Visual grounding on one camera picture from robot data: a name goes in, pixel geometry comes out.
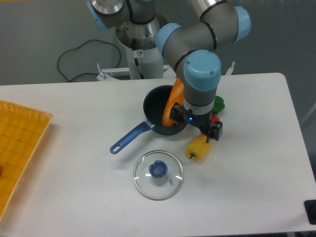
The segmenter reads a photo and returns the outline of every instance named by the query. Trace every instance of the orange bell pepper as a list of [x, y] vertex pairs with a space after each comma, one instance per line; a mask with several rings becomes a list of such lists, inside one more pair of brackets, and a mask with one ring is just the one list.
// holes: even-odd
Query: orange bell pepper
[[177, 78], [173, 85], [167, 105], [163, 112], [162, 126], [172, 127], [175, 124], [175, 122], [169, 118], [170, 112], [174, 103], [178, 102], [180, 105], [183, 105], [183, 88], [184, 87], [182, 81], [180, 80], [180, 78]]

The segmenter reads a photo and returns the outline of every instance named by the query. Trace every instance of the glass lid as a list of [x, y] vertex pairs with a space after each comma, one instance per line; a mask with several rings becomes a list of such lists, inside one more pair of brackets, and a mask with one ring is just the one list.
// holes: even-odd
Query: glass lid
[[183, 183], [183, 167], [169, 152], [152, 151], [135, 164], [134, 183], [137, 190], [152, 200], [165, 200], [175, 195]]

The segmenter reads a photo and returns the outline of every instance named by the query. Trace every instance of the black cable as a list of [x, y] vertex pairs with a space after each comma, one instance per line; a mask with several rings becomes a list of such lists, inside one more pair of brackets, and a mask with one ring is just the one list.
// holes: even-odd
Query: black cable
[[90, 39], [90, 40], [84, 42], [84, 43], [83, 43], [82, 45], [80, 45], [79, 47], [69, 49], [69, 50], [67, 50], [66, 52], [63, 52], [62, 55], [59, 56], [59, 58], [58, 58], [58, 60], [57, 60], [57, 70], [58, 70], [59, 73], [67, 80], [67, 82], [75, 82], [74, 80], [75, 80], [76, 78], [81, 77], [81, 76], [83, 76], [83, 75], [99, 75], [98, 73], [81, 73], [81, 74], [75, 76], [74, 78], [68, 80], [68, 78], [67, 78], [67, 77], [60, 71], [60, 69], [59, 69], [59, 61], [60, 61], [60, 59], [62, 58], [62, 56], [63, 56], [65, 53], [68, 53], [69, 51], [72, 51], [72, 50], [79, 49], [79, 48], [81, 48], [82, 46], [84, 46], [85, 44], [87, 44], [87, 43], [89, 43], [89, 42], [92, 42], [92, 41], [101, 42], [101, 43], [105, 43], [105, 44], [110, 44], [110, 45], [114, 46], [114, 47], [118, 50], [118, 52], [119, 52], [119, 60], [118, 60], [117, 65], [115, 66], [115, 68], [117, 68], [117, 67], [119, 66], [120, 61], [121, 61], [121, 52], [120, 52], [119, 47], [117, 47], [115, 44], [110, 43], [110, 42], [102, 41], [102, 40], [99, 40], [99, 39]]
[[[133, 50], [133, 51], [136, 50], [136, 39], [135, 39], [135, 38], [133, 38], [132, 50]], [[134, 61], [135, 61], [135, 64], [136, 64], [136, 66], [137, 66], [137, 69], [138, 69], [138, 73], [139, 73], [140, 78], [141, 78], [141, 79], [145, 79], [144, 74], [142, 73], [142, 70], [140, 69], [138, 59], [137, 59], [137, 58], [134, 58]]]

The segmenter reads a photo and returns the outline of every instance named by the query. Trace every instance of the yellow tray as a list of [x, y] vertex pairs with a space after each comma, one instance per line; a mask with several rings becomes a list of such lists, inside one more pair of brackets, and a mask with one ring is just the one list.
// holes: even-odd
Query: yellow tray
[[0, 220], [26, 174], [52, 116], [0, 100]]

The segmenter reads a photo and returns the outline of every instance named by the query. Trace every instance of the pepper stem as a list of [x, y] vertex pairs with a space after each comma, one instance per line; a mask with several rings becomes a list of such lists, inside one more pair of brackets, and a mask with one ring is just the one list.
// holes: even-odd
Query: pepper stem
[[191, 152], [190, 155], [191, 156], [189, 157], [189, 159], [191, 159], [192, 157], [196, 157], [196, 155], [193, 152]]

